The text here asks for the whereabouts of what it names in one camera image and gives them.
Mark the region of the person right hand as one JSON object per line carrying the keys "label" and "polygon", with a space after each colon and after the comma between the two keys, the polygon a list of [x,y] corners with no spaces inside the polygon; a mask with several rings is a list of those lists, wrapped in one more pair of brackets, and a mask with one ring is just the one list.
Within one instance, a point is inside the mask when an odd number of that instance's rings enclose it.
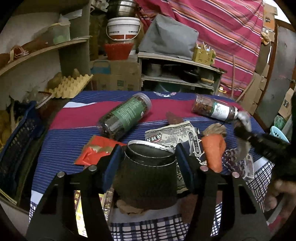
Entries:
{"label": "person right hand", "polygon": [[270,211],[278,206],[278,203],[285,198],[280,216],[287,220],[295,208],[295,182],[272,180],[268,186],[267,194],[265,196],[265,210]]}

